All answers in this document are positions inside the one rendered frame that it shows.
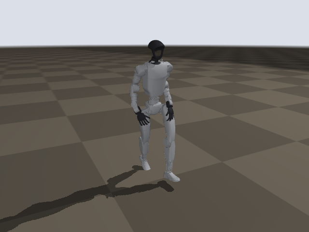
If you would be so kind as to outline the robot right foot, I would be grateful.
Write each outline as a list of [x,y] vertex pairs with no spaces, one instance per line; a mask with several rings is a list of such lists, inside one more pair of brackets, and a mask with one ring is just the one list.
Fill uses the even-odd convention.
[[141,155],[139,156],[139,159],[141,161],[141,165],[142,165],[143,169],[144,170],[150,170],[150,166],[149,166],[148,162],[145,159],[144,159],[144,162],[143,162]]

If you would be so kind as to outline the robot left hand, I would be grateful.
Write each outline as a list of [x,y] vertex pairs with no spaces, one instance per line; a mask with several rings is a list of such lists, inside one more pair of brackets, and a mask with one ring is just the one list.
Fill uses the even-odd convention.
[[173,112],[173,109],[172,109],[173,105],[170,105],[169,101],[167,101],[166,102],[166,106],[168,108],[168,112],[167,112],[166,116],[169,114],[169,118],[167,119],[167,121],[168,120],[171,121],[174,118],[173,117],[174,112]]

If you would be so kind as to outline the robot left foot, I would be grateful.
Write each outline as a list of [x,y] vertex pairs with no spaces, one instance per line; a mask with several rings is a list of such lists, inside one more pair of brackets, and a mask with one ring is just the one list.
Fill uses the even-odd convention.
[[167,174],[166,171],[164,172],[164,178],[167,178],[168,180],[173,181],[173,182],[180,181],[180,178],[178,178],[175,174],[173,173]]

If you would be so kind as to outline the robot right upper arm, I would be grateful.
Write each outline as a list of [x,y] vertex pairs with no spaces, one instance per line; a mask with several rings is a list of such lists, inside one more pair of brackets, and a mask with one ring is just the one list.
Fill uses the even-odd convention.
[[135,73],[134,73],[134,76],[133,76],[133,79],[132,79],[132,86],[134,88],[133,92],[138,92],[139,91],[139,87],[138,86],[138,83],[140,82],[142,76],[144,76],[147,72],[148,68],[146,65],[138,65],[136,68],[135,68]]

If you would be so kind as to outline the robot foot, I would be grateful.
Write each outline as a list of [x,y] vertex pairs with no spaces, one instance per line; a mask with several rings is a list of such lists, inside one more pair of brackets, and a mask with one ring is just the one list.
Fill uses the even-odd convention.
[[139,156],[139,159],[141,161],[141,165],[142,165],[143,169],[144,170],[150,170],[150,166],[149,166],[148,162],[145,159],[144,159],[144,162],[143,162],[141,155]]
[[180,181],[180,178],[178,178],[175,174],[173,173],[167,174],[166,171],[164,172],[164,178],[167,178],[168,180],[173,181],[173,182]]

